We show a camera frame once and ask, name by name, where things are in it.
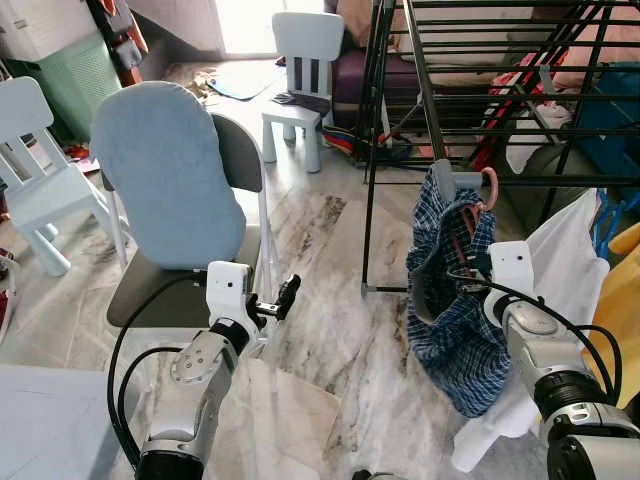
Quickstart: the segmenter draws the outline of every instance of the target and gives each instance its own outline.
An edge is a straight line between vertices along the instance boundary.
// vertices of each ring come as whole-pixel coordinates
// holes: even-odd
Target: black cable
[[[602,375],[602,380],[604,381],[607,397],[609,397],[609,401],[614,402],[615,400],[614,390],[613,390],[613,385],[611,384],[611,377],[609,376],[609,372],[607,371],[607,368],[605,367],[604,362],[602,361],[602,357],[598,353],[598,350],[593,346],[593,343],[591,343],[591,341],[569,320],[564,318],[555,310],[547,307],[541,301],[531,298],[530,296],[525,295],[524,293],[518,292],[517,290],[513,290],[512,288],[505,287],[504,285],[500,285],[499,283],[493,283],[493,282],[489,282],[487,280],[482,280],[479,278],[465,277],[463,275],[456,275],[449,271],[447,272],[447,275],[450,278],[460,280],[466,283],[475,283],[477,285],[484,285],[485,287],[495,288],[496,290],[500,290],[502,292],[508,293],[509,295],[520,298],[521,300],[524,300],[525,302],[530,303],[535,307],[538,307],[540,310],[542,310],[546,314],[551,315],[553,318],[555,318],[567,330],[569,330],[576,337],[578,337],[578,340],[580,340],[585,346],[585,348],[589,350],[589,353],[591,353],[591,356],[593,357],[593,360],[596,362],[598,370],[600,371],[600,375]]]
[[[576,325],[579,330],[593,330],[594,332],[600,332],[603,334],[611,345],[611,351],[613,352],[613,397],[616,404],[620,399],[620,392],[622,391],[622,352],[620,351],[620,345],[616,341],[616,337],[604,327],[599,325]]]
[[[127,393],[127,386],[129,385],[129,380],[131,379],[131,375],[133,375],[134,370],[140,364],[140,362],[142,362],[142,360],[147,358],[149,355],[153,355],[154,353],[160,353],[160,352],[178,353],[181,350],[182,349],[178,347],[151,348],[146,352],[138,355],[136,359],[133,362],[131,362],[131,365],[129,365],[129,368],[127,368],[127,371],[125,372],[124,377],[122,377],[122,383],[120,384],[120,390],[118,392],[118,401],[116,402],[117,410],[118,410],[118,422],[120,423],[120,427],[122,428],[124,435],[127,436],[129,443],[135,445],[135,448],[138,451],[138,455],[140,455],[139,453],[140,448],[136,445],[136,441],[133,438],[133,435],[131,434],[131,430],[129,429],[129,424],[127,422],[127,415],[124,410],[124,397]]]
[[[185,275],[183,277],[177,277],[173,280],[165,283],[160,288],[158,288],[153,294],[149,296],[142,304],[131,314],[129,319],[125,322],[124,326],[120,330],[118,334],[118,338],[116,339],[116,343],[113,347],[113,353],[111,354],[111,361],[109,363],[109,373],[107,375],[107,410],[109,411],[109,418],[111,420],[111,426],[113,427],[113,431],[120,442],[122,450],[127,456],[127,460],[135,470],[138,462],[140,461],[140,450],[138,449],[135,442],[132,444],[131,440],[126,436],[120,422],[118,421],[118,416],[116,412],[116,405],[113,398],[113,387],[115,383],[115,372],[116,372],[116,364],[118,362],[118,355],[120,353],[120,347],[122,346],[122,341],[124,340],[124,335],[129,330],[129,327],[133,324],[133,322],[138,318],[140,313],[147,308],[147,306],[153,302],[162,292],[167,290],[169,287],[172,287],[176,283],[183,282],[185,280],[194,280],[198,278],[198,274],[190,274]]]

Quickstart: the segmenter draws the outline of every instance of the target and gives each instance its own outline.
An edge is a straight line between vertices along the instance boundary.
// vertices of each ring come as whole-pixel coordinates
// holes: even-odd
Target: blue mat
[[[278,78],[286,74],[284,67],[273,65],[270,69],[259,69],[256,75],[250,76],[240,72],[220,73],[207,85],[220,95],[247,101],[267,89]]]

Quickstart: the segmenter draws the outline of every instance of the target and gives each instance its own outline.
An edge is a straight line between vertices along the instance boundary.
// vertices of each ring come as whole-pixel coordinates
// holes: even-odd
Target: plaid shirt
[[[493,213],[480,214],[473,238],[459,213],[463,206],[479,201],[474,191],[462,190],[453,203],[446,203],[428,173],[414,208],[413,246],[407,257],[409,282],[422,276],[425,303],[435,319],[432,325],[421,321],[409,301],[411,349],[433,383],[467,417],[482,415],[496,400],[510,365],[502,331],[482,310],[486,292],[464,292],[462,282],[446,273],[464,271],[453,237],[465,257],[486,253],[494,242]]]

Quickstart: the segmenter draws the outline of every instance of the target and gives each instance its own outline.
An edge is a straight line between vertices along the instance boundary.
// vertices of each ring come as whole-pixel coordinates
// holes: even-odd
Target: black metal drying rack
[[[446,20],[418,20],[417,9],[433,8],[487,8],[494,11],[508,7],[565,7],[567,9],[562,18],[556,20],[535,18],[482,18],[482,19],[446,19]],[[598,64],[597,60],[602,47],[631,47],[638,45],[632,42],[605,41],[605,31],[608,25],[632,25],[640,28],[640,22],[633,20],[611,19],[611,10],[615,6],[632,6],[639,8],[638,3],[627,0],[433,0],[412,1],[404,0],[403,4],[396,4],[396,0],[374,0],[371,15],[371,29],[369,43],[365,56],[365,73],[362,89],[358,121],[356,126],[356,156],[366,160],[365,182],[368,182],[367,210],[365,223],[365,238],[362,265],[362,294],[367,292],[406,292],[404,287],[396,286],[372,286],[368,284],[369,255],[371,246],[371,226],[373,221],[373,200],[376,185],[407,185],[414,182],[376,182],[376,170],[381,167],[394,167],[405,170],[427,171],[429,165],[440,158],[449,158],[453,165],[467,167],[476,158],[482,148],[495,142],[496,139],[508,138],[514,134],[544,135],[542,142],[512,142],[509,145],[562,145],[555,175],[551,176],[499,176],[499,182],[504,186],[514,187],[544,187],[548,188],[540,223],[549,215],[556,188],[561,187],[640,187],[640,177],[610,176],[610,175],[563,175],[569,152],[574,142],[585,136],[592,135],[638,135],[637,128],[617,129],[585,129],[577,128],[570,122],[562,129],[549,128],[535,108],[535,102],[543,100],[575,101],[575,113],[573,118],[579,119],[584,101],[639,101],[638,95],[609,95],[601,94],[591,89],[594,75],[600,72],[623,71],[640,72],[637,66],[614,66]],[[406,17],[406,30],[392,30],[392,20],[396,9],[404,9]],[[588,25],[597,25],[597,34],[594,41],[576,41],[578,35]],[[474,32],[510,32],[529,31],[546,32],[546,38],[539,41],[422,41],[420,34],[432,33],[474,33]],[[405,113],[396,117],[389,115],[390,123],[398,126],[391,129],[393,133],[421,133],[426,132],[429,137],[425,141],[412,142],[414,146],[430,146],[433,152],[431,157],[408,156],[397,159],[393,156],[381,155],[383,142],[381,142],[383,102],[385,93],[393,90],[385,86],[385,75],[394,72],[386,71],[387,54],[389,54],[389,35],[408,34],[413,46],[411,51],[400,51],[393,54],[411,55],[416,65],[416,74],[420,87],[421,98],[416,100],[415,92],[407,93],[407,104],[404,105]],[[586,66],[559,66],[557,65],[562,55],[570,46],[593,47]],[[528,65],[456,65],[456,66],[431,66],[427,65],[424,55],[452,54],[512,54],[533,53],[533,58]],[[584,81],[579,93],[572,95],[544,92],[533,94],[534,87],[540,82],[541,72],[584,72]],[[499,95],[489,94],[436,94],[429,77],[433,73],[486,73],[486,72],[518,72],[518,80],[510,86],[496,87],[506,90],[507,93]],[[481,116],[483,121],[480,127],[470,128],[443,128],[441,120],[447,122],[464,120],[464,115],[450,112],[451,106],[484,105],[490,109],[485,110]],[[526,109],[526,117],[521,115],[521,110]],[[422,110],[424,121],[416,114]],[[539,129],[516,129],[510,127],[510,120],[534,120]],[[466,139],[457,139],[468,135],[482,135],[478,141],[471,142]],[[566,141],[561,141],[558,135],[562,135]],[[473,152],[468,157],[455,157],[447,155],[447,147],[474,146]]]

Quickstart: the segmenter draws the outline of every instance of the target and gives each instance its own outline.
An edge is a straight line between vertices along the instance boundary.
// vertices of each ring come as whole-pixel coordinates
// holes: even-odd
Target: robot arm
[[[238,356],[267,323],[259,314],[284,319],[300,286],[293,275],[275,304],[258,303],[249,294],[250,273],[247,265],[209,265],[210,329],[199,332],[162,372],[163,391],[141,449],[137,480],[202,478]]]
[[[494,283],[533,296],[525,242],[496,243],[489,253]],[[503,329],[509,355],[542,415],[549,478],[640,478],[640,429],[611,405],[573,333],[540,308],[496,289],[485,313]]]

